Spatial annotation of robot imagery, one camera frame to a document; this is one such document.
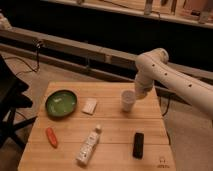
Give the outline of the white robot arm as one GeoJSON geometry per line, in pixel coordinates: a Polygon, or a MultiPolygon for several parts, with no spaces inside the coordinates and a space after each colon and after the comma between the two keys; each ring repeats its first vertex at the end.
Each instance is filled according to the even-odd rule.
{"type": "Polygon", "coordinates": [[[167,65],[168,60],[169,55],[163,48],[136,57],[136,98],[144,98],[154,81],[158,81],[213,120],[213,86],[172,69],[167,65]]]}

